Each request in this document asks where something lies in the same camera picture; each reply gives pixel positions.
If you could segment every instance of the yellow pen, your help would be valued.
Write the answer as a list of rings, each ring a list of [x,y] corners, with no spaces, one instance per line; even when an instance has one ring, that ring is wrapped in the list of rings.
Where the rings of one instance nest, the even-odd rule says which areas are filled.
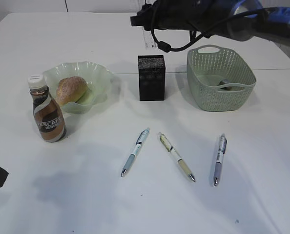
[[[168,150],[169,153],[173,156],[173,158],[177,161],[181,169],[184,171],[184,173],[188,176],[189,179],[196,182],[196,179],[190,170],[190,168],[187,166],[187,164],[184,162],[184,160],[181,158],[180,154],[176,151],[176,149],[171,145],[170,141],[166,138],[166,136],[162,133],[158,133],[160,142],[165,146],[166,150]]]

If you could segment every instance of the green bowl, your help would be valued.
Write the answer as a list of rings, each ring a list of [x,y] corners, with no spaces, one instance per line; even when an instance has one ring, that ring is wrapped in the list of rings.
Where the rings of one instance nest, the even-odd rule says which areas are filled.
[[[93,105],[107,97],[110,91],[113,74],[105,67],[93,62],[67,62],[43,72],[49,92],[56,98],[56,90],[61,79],[79,76],[86,80],[88,89],[77,102],[69,102],[62,106],[65,112],[83,114]]]

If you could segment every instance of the coffee bottle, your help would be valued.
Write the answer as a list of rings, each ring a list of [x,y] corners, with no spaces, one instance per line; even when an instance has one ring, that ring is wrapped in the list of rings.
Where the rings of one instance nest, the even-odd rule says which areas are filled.
[[[47,142],[56,142],[66,134],[62,111],[49,93],[43,75],[28,78],[30,94],[33,99],[33,116],[41,137]]]

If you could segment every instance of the bread roll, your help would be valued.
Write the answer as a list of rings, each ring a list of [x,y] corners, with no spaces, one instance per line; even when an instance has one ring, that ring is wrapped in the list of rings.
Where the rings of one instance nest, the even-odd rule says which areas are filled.
[[[56,91],[56,102],[63,106],[68,102],[78,101],[87,90],[87,84],[82,77],[62,79]]]

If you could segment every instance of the basket handle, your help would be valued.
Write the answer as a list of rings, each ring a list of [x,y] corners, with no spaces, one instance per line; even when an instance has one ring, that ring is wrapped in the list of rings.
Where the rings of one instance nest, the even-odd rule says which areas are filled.
[[[207,53],[211,53],[211,54],[219,53],[219,52],[223,49],[222,47],[217,46],[217,45],[203,45],[203,46],[201,46],[201,47],[196,48],[196,52],[197,52],[198,54],[204,54],[204,53],[201,53],[201,52],[199,52],[199,51],[200,51],[201,49],[205,49],[205,48],[216,48],[216,49],[219,49],[218,52],[207,52]]]
[[[243,88],[242,90],[235,90],[235,91],[229,91],[229,90],[224,90],[222,91],[223,88],[228,88],[228,87],[241,87]],[[236,93],[236,92],[243,92],[246,88],[248,88],[248,85],[244,84],[236,84],[236,83],[231,83],[231,84],[224,84],[224,85],[219,85],[216,86],[215,89],[219,93]]]

